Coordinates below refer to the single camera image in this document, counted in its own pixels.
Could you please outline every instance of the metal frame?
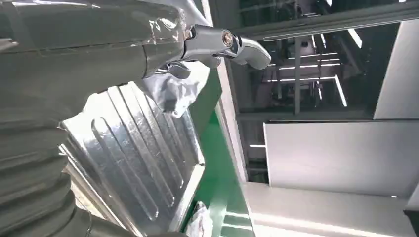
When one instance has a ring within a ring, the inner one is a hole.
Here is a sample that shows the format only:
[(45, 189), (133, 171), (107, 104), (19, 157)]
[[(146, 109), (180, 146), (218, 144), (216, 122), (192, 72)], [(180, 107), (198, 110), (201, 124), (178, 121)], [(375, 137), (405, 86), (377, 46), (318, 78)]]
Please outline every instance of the metal frame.
[(232, 30), (253, 40), (274, 41), (351, 28), (385, 25), (419, 18), (419, 2), (407, 1), (359, 10)]

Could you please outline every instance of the robot end effector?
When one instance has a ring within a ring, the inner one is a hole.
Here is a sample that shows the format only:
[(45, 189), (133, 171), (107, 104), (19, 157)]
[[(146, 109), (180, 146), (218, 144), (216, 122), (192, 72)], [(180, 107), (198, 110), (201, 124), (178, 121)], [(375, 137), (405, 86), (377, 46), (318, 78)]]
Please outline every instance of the robot end effector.
[[(256, 41), (232, 34), (229, 30), (195, 25), (184, 42), (184, 53), (179, 61), (200, 61), (209, 68), (216, 68), (221, 57), (235, 63), (262, 70), (271, 61), (269, 53)], [(172, 73), (184, 79), (189, 69), (179, 62), (171, 62), (158, 69), (156, 73)]]

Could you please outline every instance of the metal beam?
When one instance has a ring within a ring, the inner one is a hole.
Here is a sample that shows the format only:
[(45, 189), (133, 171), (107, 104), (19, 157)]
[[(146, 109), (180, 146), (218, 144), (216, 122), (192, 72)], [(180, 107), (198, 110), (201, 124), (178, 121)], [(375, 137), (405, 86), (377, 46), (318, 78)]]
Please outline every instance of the metal beam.
[(385, 25), (419, 18), (419, 2), (407, 1), (384, 6), (302, 18), (232, 30), (253, 40), (274, 41), (351, 28)]
[(301, 102), (301, 38), (295, 38), (295, 96), (294, 96), (294, 113), (300, 113)]
[(347, 121), (347, 120), (366, 120), (372, 119), (373, 115), (365, 111), (364, 108), (348, 110), (328, 110), (300, 112), (298, 115), (286, 112), (246, 112), (236, 115), (239, 121)]

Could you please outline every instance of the white wall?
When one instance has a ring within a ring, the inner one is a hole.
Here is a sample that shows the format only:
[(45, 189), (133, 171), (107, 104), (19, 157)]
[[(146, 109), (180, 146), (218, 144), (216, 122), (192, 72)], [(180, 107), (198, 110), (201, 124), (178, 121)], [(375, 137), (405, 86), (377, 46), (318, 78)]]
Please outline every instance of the white wall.
[(255, 225), (326, 237), (416, 236), (403, 213), (407, 203), (403, 199), (271, 188), (251, 182), (244, 185), (244, 193)]

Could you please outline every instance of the metal bolt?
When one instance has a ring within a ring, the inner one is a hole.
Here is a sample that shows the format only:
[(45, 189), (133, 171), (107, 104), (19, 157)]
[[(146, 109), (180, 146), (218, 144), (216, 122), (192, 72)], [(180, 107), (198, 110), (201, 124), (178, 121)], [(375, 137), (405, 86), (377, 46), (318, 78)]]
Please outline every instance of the metal bolt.
[(233, 45), (233, 34), (230, 31), (223, 32), (223, 43), (227, 47), (231, 47)]

